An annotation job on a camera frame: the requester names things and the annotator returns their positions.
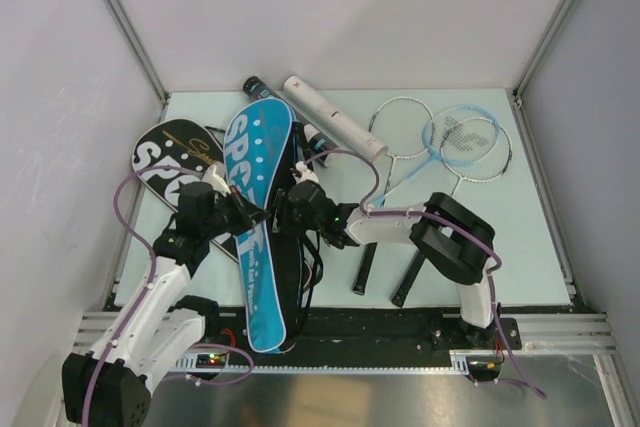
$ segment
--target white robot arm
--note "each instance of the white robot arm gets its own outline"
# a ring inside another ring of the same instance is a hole
[[[175,227],[167,227],[153,244],[155,270],[142,278],[90,351],[72,353],[64,362],[62,386],[70,422],[81,422],[85,394],[97,371],[90,425],[141,425],[153,392],[177,359],[203,337],[219,334],[218,304],[212,300],[186,296],[167,314],[209,253],[211,239],[239,235],[269,216],[228,187],[219,168],[214,164],[203,181],[183,187]],[[169,320],[162,322],[167,315]]]
[[[209,253],[212,238],[223,233],[239,235],[270,215],[275,216],[277,232],[292,236],[319,232],[337,248],[372,242],[413,244],[456,283],[462,320],[479,329],[492,323],[487,255],[463,236],[447,234],[440,223],[421,216],[428,213],[446,219],[491,246],[493,229],[451,197],[434,194],[425,204],[402,211],[363,212],[358,204],[335,204],[315,174],[299,164],[297,184],[281,192],[273,212],[267,212],[227,186],[219,168],[212,166],[203,181],[183,187],[175,228],[167,227],[153,245],[155,272],[141,280],[133,300],[88,354],[67,357],[62,384],[69,421],[81,421],[85,394],[97,371],[90,425],[143,422],[153,392],[176,360],[203,336],[220,331],[218,305],[212,300],[187,296],[176,304],[169,322],[162,323],[167,310]]]

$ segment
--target table surface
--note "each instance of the table surface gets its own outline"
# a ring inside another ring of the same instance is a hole
[[[463,182],[455,198],[491,224],[496,231],[495,249],[503,268],[494,274],[498,300],[506,306],[565,305],[569,296],[554,250],[534,180],[511,112],[502,89],[429,90],[334,90],[323,91],[344,112],[363,126],[385,100],[398,95],[426,102],[434,114],[448,107],[470,103],[489,110],[507,130],[513,142],[513,160],[498,180],[475,184]],[[242,92],[174,93],[166,119],[187,118],[201,125],[226,127],[234,114],[248,104]],[[396,169],[410,169],[412,161]],[[386,179],[390,160],[378,164]],[[357,159],[342,156],[338,164],[316,169],[327,194],[336,202],[355,202],[371,189],[373,176]],[[456,176],[439,162],[422,171],[387,199],[387,206],[408,206],[426,201],[432,192],[451,193]],[[145,191],[135,229],[149,240],[166,225],[169,209],[151,192]],[[362,247],[337,250],[323,245],[324,279],[317,286],[313,305],[317,307],[395,308],[390,297],[400,283],[414,248],[400,244],[378,246],[365,296],[351,292],[362,256]],[[132,241],[116,294],[116,305],[124,305],[133,294],[149,256],[144,247]],[[237,264],[216,248],[203,261],[185,294],[216,300],[220,305],[242,304]],[[405,307],[444,307],[459,305],[452,282],[441,276],[428,262],[420,272]]]

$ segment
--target racket handle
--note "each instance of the racket handle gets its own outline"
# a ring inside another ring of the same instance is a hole
[[[354,294],[364,295],[364,291],[367,288],[367,281],[369,280],[369,272],[371,272],[371,265],[373,264],[373,258],[376,255],[376,248],[378,244],[367,244],[364,248],[364,255],[360,261],[360,267],[358,268],[358,275],[356,282],[353,284],[351,291]]]
[[[404,303],[407,300],[407,295],[409,295],[409,291],[411,290],[411,287],[413,287],[413,283],[416,281],[425,260],[427,260],[427,257],[419,250],[414,254],[400,286],[391,298],[391,303],[396,307],[402,308],[404,306]]]

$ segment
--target badminton racket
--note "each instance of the badminton racket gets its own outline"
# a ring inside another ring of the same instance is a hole
[[[399,161],[412,160],[426,154],[429,149],[422,141],[424,130],[433,120],[429,106],[412,97],[393,97],[376,109],[369,121],[369,132],[384,141],[391,158],[389,175],[384,193],[391,187],[391,180]],[[368,244],[364,249],[353,288],[355,294],[364,295],[375,257],[377,244]]]
[[[486,122],[469,123],[472,118],[484,118]],[[413,179],[434,160],[445,164],[466,166],[488,155],[498,142],[500,125],[487,110],[477,105],[451,107],[431,119],[422,133],[424,145],[431,156],[413,169],[395,186],[373,201],[375,207],[384,204],[387,197],[405,182]],[[448,144],[446,154],[441,147]]]

